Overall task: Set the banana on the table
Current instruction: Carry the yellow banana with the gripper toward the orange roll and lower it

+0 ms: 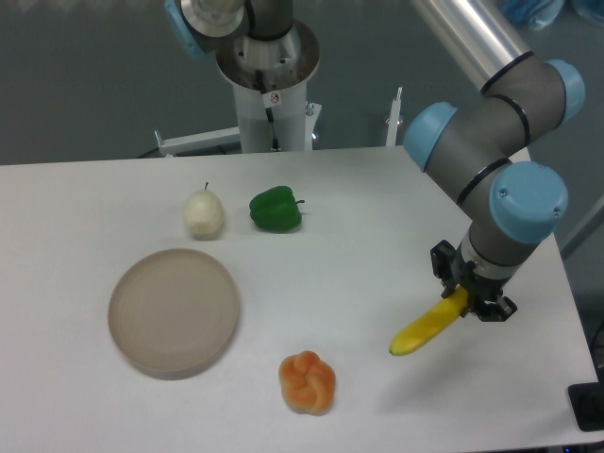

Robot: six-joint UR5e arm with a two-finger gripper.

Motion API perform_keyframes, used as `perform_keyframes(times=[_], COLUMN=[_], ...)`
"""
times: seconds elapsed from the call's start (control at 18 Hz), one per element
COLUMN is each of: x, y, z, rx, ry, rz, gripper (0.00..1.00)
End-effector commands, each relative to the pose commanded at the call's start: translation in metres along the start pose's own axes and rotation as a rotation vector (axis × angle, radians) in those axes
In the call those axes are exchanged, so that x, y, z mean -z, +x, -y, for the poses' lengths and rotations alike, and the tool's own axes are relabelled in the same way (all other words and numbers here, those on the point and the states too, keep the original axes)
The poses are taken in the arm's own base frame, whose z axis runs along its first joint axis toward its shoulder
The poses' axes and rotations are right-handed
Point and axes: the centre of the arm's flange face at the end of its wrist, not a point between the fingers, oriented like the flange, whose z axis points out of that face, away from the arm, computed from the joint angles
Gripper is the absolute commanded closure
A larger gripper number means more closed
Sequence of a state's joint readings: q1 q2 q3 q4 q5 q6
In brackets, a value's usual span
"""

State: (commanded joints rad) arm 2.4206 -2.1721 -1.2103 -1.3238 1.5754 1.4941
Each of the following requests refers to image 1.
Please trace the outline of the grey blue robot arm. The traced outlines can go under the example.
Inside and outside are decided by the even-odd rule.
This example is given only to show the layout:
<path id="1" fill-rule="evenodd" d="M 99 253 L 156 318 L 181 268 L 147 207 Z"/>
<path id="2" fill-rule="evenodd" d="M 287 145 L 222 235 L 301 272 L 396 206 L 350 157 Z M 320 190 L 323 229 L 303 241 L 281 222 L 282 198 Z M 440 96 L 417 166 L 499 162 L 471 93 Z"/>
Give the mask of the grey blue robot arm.
<path id="1" fill-rule="evenodd" d="M 310 149 L 306 85 L 320 52 L 291 2 L 168 1 L 164 8 L 190 54 L 215 54 L 233 89 L 245 153 Z M 465 290 L 464 312 L 503 322 L 516 310 L 504 286 L 568 203 L 555 171 L 512 156 L 572 118 L 585 86 L 572 65 L 539 60 L 492 1 L 417 1 L 414 8 L 482 96 L 467 111 L 433 104 L 404 135 L 416 165 L 471 221 L 459 245 L 431 249 L 432 270 L 446 294 Z"/>

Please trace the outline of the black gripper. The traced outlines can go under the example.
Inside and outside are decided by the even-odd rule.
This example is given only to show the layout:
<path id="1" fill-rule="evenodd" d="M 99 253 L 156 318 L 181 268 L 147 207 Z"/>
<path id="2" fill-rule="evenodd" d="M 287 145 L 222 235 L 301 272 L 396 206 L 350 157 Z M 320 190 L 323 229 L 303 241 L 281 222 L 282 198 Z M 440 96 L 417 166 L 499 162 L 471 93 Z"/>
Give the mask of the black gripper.
<path id="1" fill-rule="evenodd" d="M 510 280 L 492 279 L 478 274 L 473 260 L 462 257 L 461 248 L 442 240 L 430 249 L 432 272 L 441 280 L 441 298 L 448 298 L 458 288 L 468 292 L 469 311 L 481 322 L 505 322 L 517 312 L 517 306 L 503 294 Z"/>

